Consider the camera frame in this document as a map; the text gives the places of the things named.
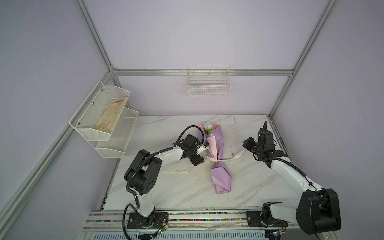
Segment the aluminium front rail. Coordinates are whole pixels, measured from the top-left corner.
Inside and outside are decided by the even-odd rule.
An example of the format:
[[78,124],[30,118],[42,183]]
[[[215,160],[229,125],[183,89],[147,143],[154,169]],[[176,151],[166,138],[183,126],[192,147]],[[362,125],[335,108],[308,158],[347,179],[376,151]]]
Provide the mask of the aluminium front rail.
[[118,232],[123,227],[126,231],[154,231],[167,223],[170,231],[216,231],[216,230],[240,230],[240,229],[260,229],[287,230],[300,229],[298,224],[286,221],[283,225],[278,222],[276,226],[264,227],[257,218],[261,214],[260,209],[231,209],[231,210],[157,210],[158,216],[154,223],[144,228],[136,218],[131,218],[134,214],[132,210],[127,211],[125,221],[123,221],[123,211],[99,211],[91,212],[82,229],[83,232]]

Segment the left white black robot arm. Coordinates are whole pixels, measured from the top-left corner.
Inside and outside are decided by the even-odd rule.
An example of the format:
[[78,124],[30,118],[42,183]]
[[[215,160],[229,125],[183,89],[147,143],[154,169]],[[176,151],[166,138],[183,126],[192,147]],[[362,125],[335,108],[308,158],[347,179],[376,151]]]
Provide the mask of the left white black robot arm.
[[151,190],[156,184],[163,161],[189,159],[193,166],[204,162],[201,153],[209,148],[203,128],[191,125],[186,127],[171,147],[155,151],[138,152],[124,179],[126,191],[134,196],[136,204],[128,203],[123,211],[122,229],[124,236],[130,240],[128,228],[158,228],[152,234],[139,236],[139,240],[152,240],[169,227],[168,213],[157,213],[153,204]]

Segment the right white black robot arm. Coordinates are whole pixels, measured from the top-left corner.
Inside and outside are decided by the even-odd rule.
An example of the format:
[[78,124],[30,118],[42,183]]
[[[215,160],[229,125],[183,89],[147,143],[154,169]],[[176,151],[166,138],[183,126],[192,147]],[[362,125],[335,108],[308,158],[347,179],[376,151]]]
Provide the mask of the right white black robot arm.
[[268,122],[264,122],[259,129],[257,139],[249,137],[243,143],[256,161],[279,174],[300,199],[294,206],[276,201],[264,203],[258,223],[265,228],[282,224],[283,228],[276,233],[277,237],[285,232],[287,223],[299,225],[307,235],[340,230],[342,220],[338,194],[333,189],[325,189],[313,182],[289,160],[287,154],[276,150],[275,146]]

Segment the white mesh shelf basket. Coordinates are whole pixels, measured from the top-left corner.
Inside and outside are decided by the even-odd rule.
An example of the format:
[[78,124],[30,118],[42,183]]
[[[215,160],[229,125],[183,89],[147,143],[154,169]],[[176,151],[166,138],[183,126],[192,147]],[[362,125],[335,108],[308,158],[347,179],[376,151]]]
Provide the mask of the white mesh shelf basket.
[[124,108],[110,139],[98,142],[95,150],[104,159],[122,158],[131,139],[139,112]]
[[88,142],[109,141],[130,91],[99,82],[69,124]]

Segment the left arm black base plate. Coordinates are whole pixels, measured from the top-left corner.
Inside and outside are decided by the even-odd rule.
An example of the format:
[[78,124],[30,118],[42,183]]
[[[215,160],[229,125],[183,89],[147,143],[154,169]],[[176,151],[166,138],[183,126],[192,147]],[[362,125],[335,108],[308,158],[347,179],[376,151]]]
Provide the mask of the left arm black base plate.
[[131,212],[127,220],[127,229],[159,229],[169,220],[169,213],[155,212],[148,217],[143,217],[139,213]]

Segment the white mesh lower shelf basket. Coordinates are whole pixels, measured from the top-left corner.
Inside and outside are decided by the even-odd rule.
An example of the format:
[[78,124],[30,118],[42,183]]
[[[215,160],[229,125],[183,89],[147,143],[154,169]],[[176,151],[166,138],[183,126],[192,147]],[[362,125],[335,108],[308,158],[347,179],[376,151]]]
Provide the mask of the white mesh lower shelf basket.
[[110,139],[98,142],[95,150],[104,159],[122,158],[131,139],[139,112],[124,108]]

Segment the beige cloth in basket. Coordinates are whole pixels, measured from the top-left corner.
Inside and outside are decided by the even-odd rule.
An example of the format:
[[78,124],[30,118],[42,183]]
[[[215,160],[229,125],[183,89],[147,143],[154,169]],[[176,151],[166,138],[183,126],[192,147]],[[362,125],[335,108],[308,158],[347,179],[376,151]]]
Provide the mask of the beige cloth in basket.
[[111,134],[128,97],[111,100],[104,108],[102,115],[96,121],[94,129]]

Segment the pink purple wrapping paper sheet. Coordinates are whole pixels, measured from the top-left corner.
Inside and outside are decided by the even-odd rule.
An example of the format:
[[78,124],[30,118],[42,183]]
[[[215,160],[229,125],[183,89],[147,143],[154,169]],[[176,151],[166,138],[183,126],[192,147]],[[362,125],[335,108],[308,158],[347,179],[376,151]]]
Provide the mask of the pink purple wrapping paper sheet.
[[213,159],[211,176],[216,193],[227,194],[231,191],[232,175],[223,162],[225,138],[222,128],[220,125],[214,125],[215,129],[209,135],[205,134],[206,141],[210,145],[207,150],[207,156]]

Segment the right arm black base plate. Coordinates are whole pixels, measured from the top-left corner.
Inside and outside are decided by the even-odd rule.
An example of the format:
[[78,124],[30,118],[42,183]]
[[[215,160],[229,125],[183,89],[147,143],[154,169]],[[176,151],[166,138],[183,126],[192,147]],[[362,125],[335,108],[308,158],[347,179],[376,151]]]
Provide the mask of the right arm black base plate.
[[269,212],[263,211],[247,211],[246,219],[248,226],[261,227],[261,228],[270,228],[270,227],[286,227],[287,222],[282,220],[274,219]]

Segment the white blue fake rose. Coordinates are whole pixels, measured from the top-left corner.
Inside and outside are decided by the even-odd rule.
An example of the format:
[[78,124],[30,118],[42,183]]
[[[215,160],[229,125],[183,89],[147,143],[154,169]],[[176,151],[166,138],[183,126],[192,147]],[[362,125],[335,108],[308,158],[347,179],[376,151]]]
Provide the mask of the white blue fake rose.
[[215,125],[211,122],[205,122],[202,126],[206,135],[209,135],[215,129]]

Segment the white mesh upper shelf basket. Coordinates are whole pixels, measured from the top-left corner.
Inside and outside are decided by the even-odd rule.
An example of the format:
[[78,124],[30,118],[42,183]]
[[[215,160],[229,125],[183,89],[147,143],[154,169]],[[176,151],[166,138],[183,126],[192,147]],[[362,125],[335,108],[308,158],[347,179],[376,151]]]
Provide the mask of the white mesh upper shelf basket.
[[109,141],[130,91],[99,82],[69,124],[88,142]]

